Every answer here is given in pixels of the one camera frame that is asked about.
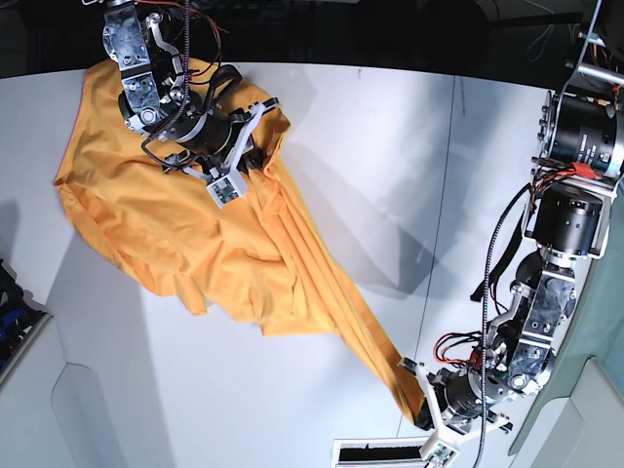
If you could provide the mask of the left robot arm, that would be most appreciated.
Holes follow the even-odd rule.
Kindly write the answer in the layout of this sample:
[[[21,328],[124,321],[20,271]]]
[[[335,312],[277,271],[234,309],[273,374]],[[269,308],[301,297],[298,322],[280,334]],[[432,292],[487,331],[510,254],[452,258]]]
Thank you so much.
[[[418,428],[460,433],[505,400],[539,393],[556,362],[553,341],[577,301],[575,264],[605,252],[623,178],[623,5],[600,1],[580,26],[562,88],[541,109],[540,151],[520,191],[526,207],[500,258],[488,258],[472,300],[495,308],[478,331],[435,345],[439,371],[423,383]]]

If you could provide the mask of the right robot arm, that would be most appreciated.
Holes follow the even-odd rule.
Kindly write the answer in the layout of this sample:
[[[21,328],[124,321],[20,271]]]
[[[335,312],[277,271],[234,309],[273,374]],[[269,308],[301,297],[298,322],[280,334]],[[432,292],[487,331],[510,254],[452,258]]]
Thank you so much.
[[[190,50],[179,50],[166,36],[171,20],[181,16],[188,37],[195,13],[188,1],[107,2],[102,44],[120,71],[125,125],[142,136],[143,152],[165,173],[193,165],[218,175],[257,170],[263,154],[244,134],[254,111],[222,109],[243,82],[240,72],[217,60],[193,68]]]

